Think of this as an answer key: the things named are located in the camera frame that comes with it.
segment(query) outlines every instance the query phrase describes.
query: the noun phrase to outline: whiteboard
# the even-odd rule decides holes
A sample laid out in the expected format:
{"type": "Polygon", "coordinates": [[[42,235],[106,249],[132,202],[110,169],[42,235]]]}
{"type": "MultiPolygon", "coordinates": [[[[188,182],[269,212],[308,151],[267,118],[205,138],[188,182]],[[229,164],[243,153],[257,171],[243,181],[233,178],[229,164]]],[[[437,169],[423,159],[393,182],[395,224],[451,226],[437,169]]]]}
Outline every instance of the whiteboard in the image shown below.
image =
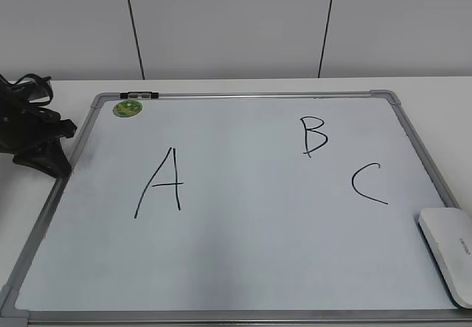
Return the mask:
{"type": "Polygon", "coordinates": [[[455,309],[415,221],[444,204],[385,99],[116,103],[17,309],[455,309]]]}

